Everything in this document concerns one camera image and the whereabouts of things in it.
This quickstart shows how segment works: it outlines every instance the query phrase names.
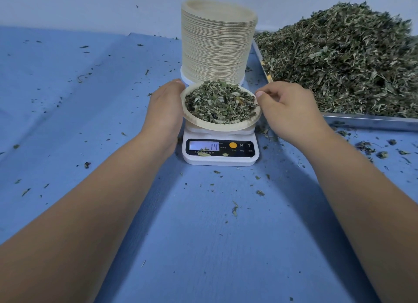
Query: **dried leaves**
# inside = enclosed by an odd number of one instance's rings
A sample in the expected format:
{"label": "dried leaves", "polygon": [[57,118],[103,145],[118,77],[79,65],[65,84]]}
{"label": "dried leaves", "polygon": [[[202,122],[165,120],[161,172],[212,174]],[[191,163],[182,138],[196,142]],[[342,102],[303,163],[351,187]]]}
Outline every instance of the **dried leaves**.
{"label": "dried leaves", "polygon": [[255,115],[254,96],[238,85],[207,81],[185,97],[189,112],[204,121],[236,124]]}
{"label": "dried leaves", "polygon": [[418,38],[411,21],[339,3],[257,34],[274,80],[312,89],[323,112],[418,118]]}

